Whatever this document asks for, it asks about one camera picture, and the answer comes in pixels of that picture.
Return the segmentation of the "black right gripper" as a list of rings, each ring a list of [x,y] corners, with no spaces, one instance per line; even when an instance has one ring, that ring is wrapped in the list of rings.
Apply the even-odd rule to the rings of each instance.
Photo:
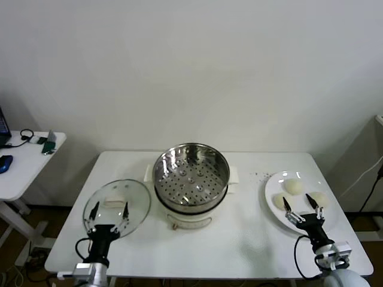
[[[334,241],[329,239],[323,230],[323,210],[326,207],[326,196],[323,193],[310,193],[306,194],[306,198],[317,215],[310,213],[300,216],[292,211],[287,199],[283,197],[285,217],[292,224],[296,225],[298,229],[307,233],[313,247],[323,247],[333,244]]]

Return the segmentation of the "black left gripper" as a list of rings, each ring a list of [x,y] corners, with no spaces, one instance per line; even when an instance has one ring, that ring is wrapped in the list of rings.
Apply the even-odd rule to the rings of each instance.
[[[84,219],[84,227],[92,241],[89,256],[86,263],[109,263],[107,258],[110,244],[120,238],[120,234],[124,232],[129,225],[129,208],[128,201],[125,203],[121,221],[115,227],[112,224],[95,225],[95,219],[98,214],[99,202],[91,209],[88,218]]]

